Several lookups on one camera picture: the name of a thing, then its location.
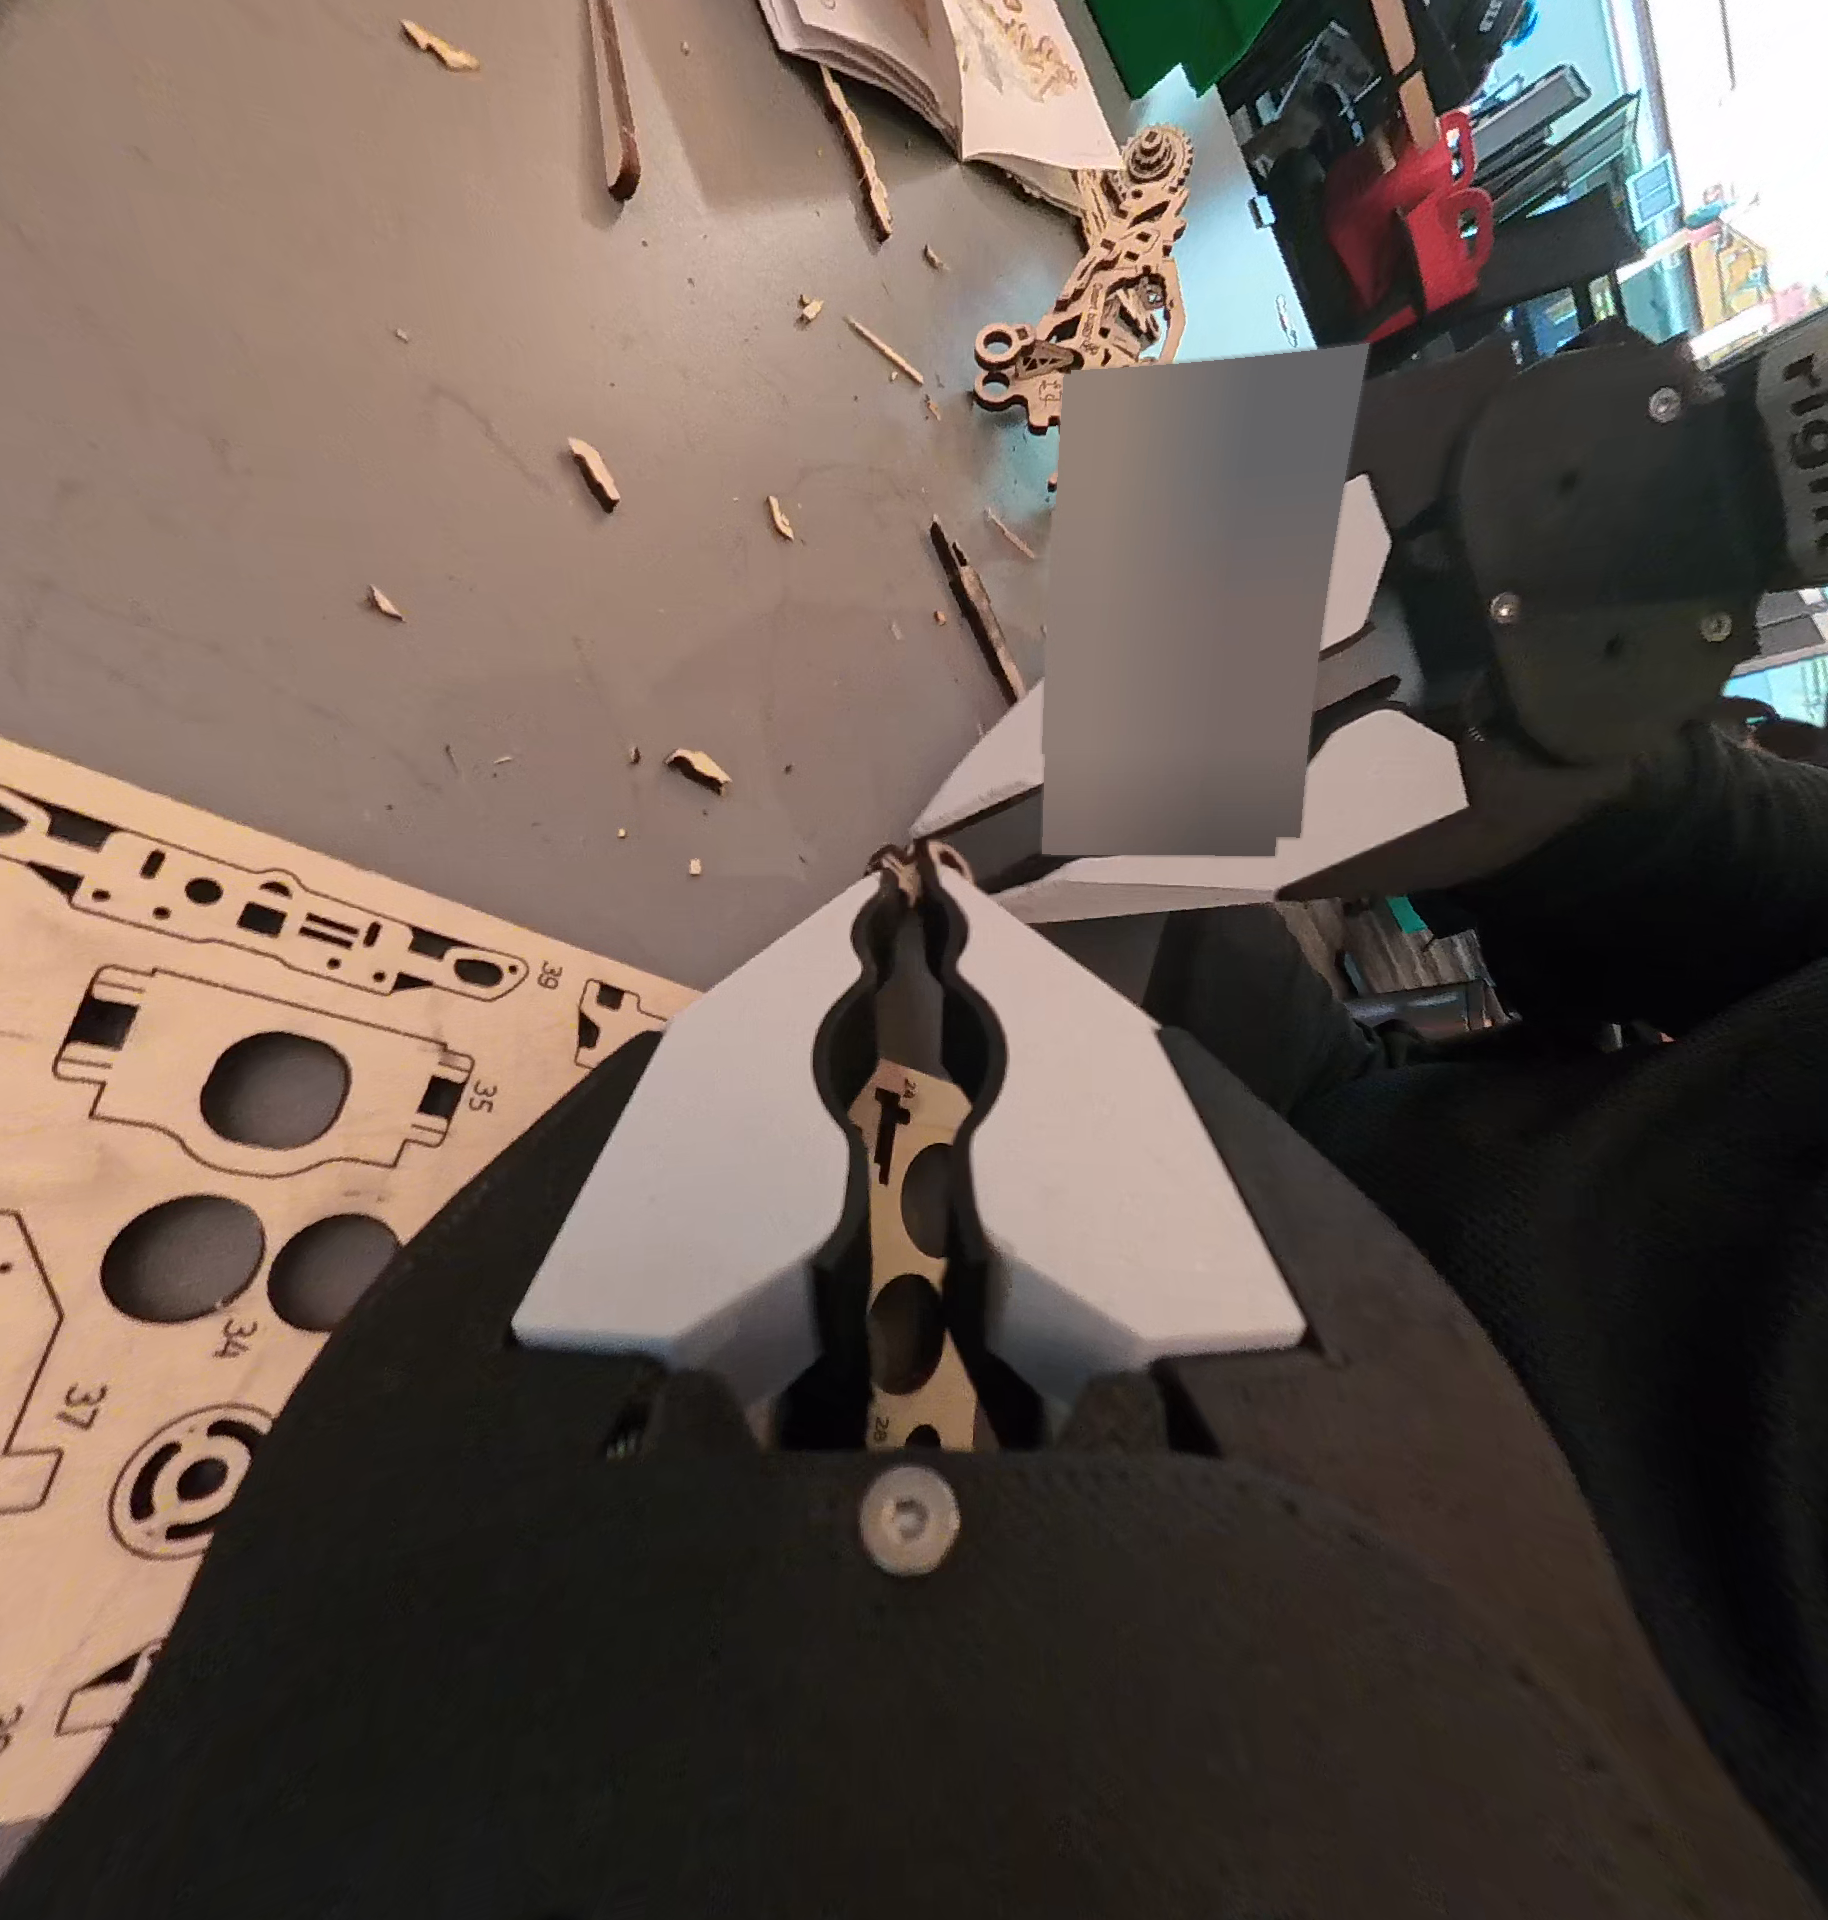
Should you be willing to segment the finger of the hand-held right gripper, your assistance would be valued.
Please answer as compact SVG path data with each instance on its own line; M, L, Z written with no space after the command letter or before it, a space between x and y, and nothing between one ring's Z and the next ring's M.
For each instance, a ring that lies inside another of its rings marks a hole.
M1390 535L1368 476L1346 482L1319 630L1316 705L1301 840L1368 840L1376 805L1360 800L1374 757L1344 739L1368 711L1401 701L1401 613L1379 577ZM1041 789L1046 685L951 770L912 823L917 837L964 826Z
M1085 855L1004 885L1027 923L1270 905L1284 889L1464 811L1456 745L1400 709L1342 726L1312 758L1302 826L1268 855Z

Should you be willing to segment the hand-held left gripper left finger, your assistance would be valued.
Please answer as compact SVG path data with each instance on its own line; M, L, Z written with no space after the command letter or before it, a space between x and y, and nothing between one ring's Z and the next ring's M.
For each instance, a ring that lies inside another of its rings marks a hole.
M878 1069L907 893L852 882L662 1028L512 1334L645 1356L782 1406L797 1444L856 1448L873 1396L873 1157L852 1106Z

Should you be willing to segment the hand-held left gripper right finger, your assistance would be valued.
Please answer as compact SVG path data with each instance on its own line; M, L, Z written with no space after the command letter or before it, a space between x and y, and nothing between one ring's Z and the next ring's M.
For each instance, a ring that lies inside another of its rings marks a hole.
M1161 1028L925 861L950 1147L942 1305L996 1448L1039 1448L1104 1377L1286 1355L1308 1317Z

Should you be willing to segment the person's right forearm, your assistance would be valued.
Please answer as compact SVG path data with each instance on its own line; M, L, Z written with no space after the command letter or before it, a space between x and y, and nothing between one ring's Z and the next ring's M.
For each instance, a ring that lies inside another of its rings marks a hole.
M1502 996L1537 1020L1682 1040L1742 1004L1828 1002L1828 767L1690 728L1446 897Z

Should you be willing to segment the wooden model assembly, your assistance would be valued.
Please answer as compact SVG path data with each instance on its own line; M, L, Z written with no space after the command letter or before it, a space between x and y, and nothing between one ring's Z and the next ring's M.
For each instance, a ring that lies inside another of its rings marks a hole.
M1174 249L1192 165L1190 135L1152 125L1123 147L1117 169L1077 174L1081 260L1039 323L980 332L980 409L1021 409L1028 432L1047 435L1063 421L1072 372L1174 362L1187 326Z

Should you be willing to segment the wooden parts sheet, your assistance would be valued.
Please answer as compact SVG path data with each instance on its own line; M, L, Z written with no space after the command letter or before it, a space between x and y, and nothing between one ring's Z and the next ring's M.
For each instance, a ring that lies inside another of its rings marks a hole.
M0 1830L145 1685L345 1295L695 998L0 739Z

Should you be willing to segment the dark wooden strip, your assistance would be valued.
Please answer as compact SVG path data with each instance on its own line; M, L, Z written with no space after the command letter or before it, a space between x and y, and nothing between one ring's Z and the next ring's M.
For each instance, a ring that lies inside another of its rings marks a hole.
M973 565L966 548L950 535L947 526L938 519L928 521L928 542L942 568L950 593L959 608L959 617L973 632L982 657L987 661L987 668L996 685L1001 687L1004 702L1009 707L1021 705L1027 697L1022 668L1004 640L1003 625L993 607L985 583Z

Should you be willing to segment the red tool on shelf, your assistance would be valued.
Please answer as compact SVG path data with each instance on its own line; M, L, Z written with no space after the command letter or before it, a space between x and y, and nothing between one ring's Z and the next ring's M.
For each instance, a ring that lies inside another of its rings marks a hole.
M1323 186L1323 236L1370 345L1474 296L1496 249L1467 111L1453 106L1433 128L1424 147L1403 128L1374 135L1340 156Z

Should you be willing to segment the wooden plank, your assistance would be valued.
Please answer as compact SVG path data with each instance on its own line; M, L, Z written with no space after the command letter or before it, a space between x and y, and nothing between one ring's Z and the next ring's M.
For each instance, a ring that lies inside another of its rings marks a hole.
M1384 67L1400 120L1413 152L1427 152L1441 139L1438 116L1430 95L1424 61L1416 42L1416 19L1427 16L1427 6L1414 13L1408 1L1372 1Z

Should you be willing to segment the scattered wood scraps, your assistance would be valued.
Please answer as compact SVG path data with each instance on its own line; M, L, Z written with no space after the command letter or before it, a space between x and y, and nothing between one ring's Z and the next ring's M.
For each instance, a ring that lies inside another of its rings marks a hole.
M408 45L412 45L418 53L440 60L440 64L449 72L475 72L479 70L479 60L475 60L467 49L448 42L446 39L429 32L423 24L412 19L399 21L401 36ZM619 504L619 489L612 476L612 470L605 463L605 457L588 442L578 437L568 437L566 451L575 463L576 472L583 476L589 492L600 502L603 510L612 512ZM684 780L704 787L712 795L723 796L730 785L730 774L719 767L708 752L699 749L673 749L667 760L667 767L675 770Z

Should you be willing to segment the green box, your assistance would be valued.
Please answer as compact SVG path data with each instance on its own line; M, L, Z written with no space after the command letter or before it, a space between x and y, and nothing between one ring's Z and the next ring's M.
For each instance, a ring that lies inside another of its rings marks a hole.
M1149 96L1181 70L1196 96L1210 92L1254 46L1284 1L1087 1L1127 96Z

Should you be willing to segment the tapered wooden stick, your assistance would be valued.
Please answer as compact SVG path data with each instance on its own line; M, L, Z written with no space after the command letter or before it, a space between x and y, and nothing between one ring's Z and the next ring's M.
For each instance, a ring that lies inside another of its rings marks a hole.
M826 61L816 61L816 74L831 125L839 132L839 144L844 146L856 169L856 181L859 189L861 205L866 207L868 226L873 230L875 239L878 245L884 245L895 234L895 219L884 180L878 171L878 159L834 69L829 69Z

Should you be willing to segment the instruction booklet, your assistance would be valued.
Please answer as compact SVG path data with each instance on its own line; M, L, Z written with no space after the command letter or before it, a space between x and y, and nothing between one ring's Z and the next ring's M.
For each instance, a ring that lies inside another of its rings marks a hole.
M877 85L964 160L1111 169L1119 146L1055 1L761 1L776 45Z

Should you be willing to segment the dark wooden axle with gear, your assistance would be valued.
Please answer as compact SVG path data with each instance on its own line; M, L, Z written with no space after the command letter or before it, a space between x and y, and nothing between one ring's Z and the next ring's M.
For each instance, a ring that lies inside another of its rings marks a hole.
M584 1L600 181L612 204L627 204L640 181L638 116L623 56L615 1Z

